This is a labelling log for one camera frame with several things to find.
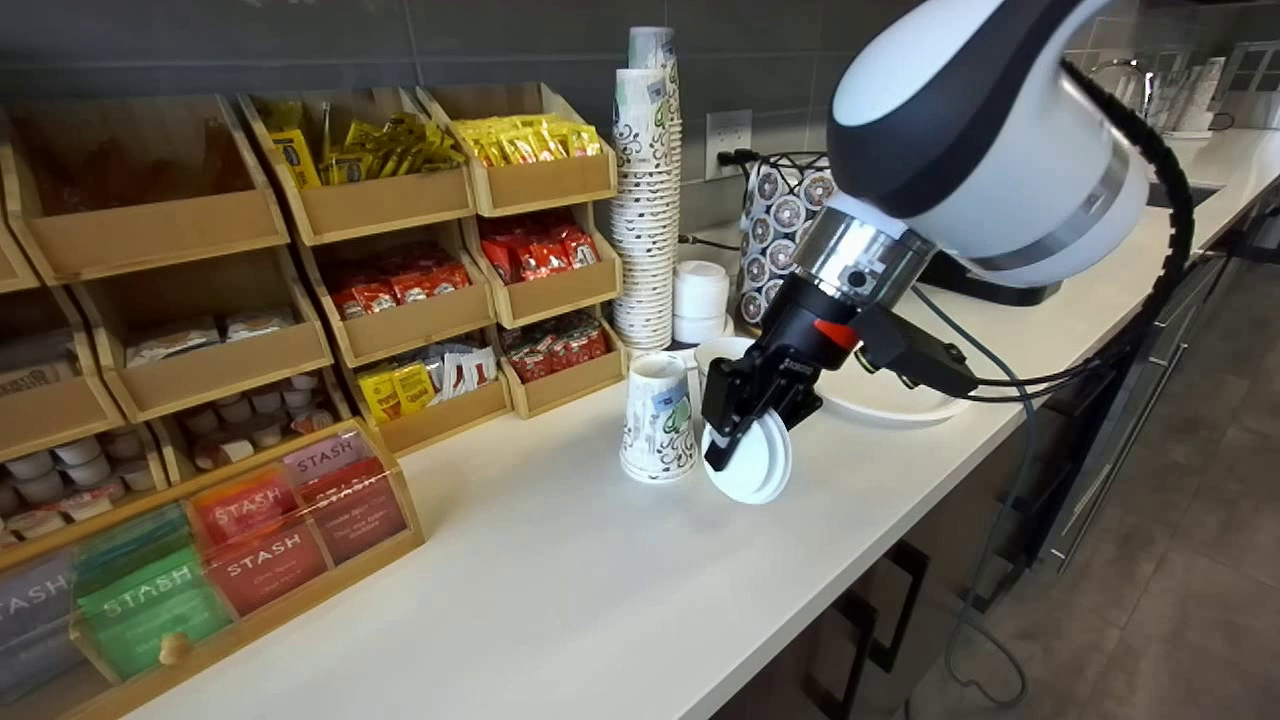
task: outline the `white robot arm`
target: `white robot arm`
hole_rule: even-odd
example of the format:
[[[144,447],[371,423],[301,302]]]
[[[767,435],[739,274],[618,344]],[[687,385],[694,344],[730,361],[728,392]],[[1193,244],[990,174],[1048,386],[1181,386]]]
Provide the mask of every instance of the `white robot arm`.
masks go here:
[[[990,283],[1034,286],[1128,235],[1146,166],[1117,131],[1117,106],[1103,111],[1106,101],[1059,60],[1099,3],[929,0],[850,60],[827,126],[839,190],[798,244],[760,340],[709,370],[710,466],[765,412],[787,429],[811,416],[814,375],[850,351],[966,397],[962,355],[893,316],[932,250]]]

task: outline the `wall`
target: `wall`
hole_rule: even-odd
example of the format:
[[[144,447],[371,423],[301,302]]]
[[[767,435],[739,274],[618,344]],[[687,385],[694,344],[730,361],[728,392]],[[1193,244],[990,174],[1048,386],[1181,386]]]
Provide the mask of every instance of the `wall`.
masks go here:
[[[40,0],[0,25],[0,104],[20,96],[271,93],[548,80],[607,126],[627,25],[678,26],[683,174],[698,123],[753,106],[760,149],[818,149],[834,72],[915,0]],[[1118,0],[1080,46],[1280,26],[1257,11],[1146,11]],[[725,185],[687,189],[715,223]]]

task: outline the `white countertop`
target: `white countertop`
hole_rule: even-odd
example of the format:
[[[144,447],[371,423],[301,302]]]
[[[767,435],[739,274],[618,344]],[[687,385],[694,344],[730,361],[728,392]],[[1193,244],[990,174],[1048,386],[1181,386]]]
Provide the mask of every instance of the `white countertop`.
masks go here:
[[[1216,235],[1280,174],[1280,131],[1188,150]],[[1020,370],[1088,355],[1139,302],[1162,210],[1039,306],[948,306]],[[404,457],[436,534],[138,715],[670,720],[709,715],[1016,429],[962,407],[929,431],[811,416],[767,508],[614,466],[624,386]]]

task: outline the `stack of paper cups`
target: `stack of paper cups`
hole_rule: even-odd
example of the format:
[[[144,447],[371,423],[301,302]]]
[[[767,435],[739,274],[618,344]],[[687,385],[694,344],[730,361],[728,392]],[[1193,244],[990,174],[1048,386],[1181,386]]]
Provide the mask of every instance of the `stack of paper cups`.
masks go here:
[[[670,344],[670,268],[678,241],[678,85],[670,26],[630,26],[627,68],[614,72],[611,142],[618,190],[611,200],[611,244],[627,283],[614,326],[640,351]]]
[[[709,344],[728,324],[728,272],[709,258],[677,265],[677,344]]]

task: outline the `cup lid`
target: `cup lid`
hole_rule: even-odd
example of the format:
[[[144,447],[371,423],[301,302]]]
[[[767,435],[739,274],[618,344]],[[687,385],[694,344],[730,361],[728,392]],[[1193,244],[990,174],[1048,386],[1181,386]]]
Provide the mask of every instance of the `cup lid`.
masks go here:
[[[736,457],[725,470],[709,466],[709,480],[736,504],[773,504],[792,485],[792,435],[774,412],[765,412],[748,435],[736,445]]]

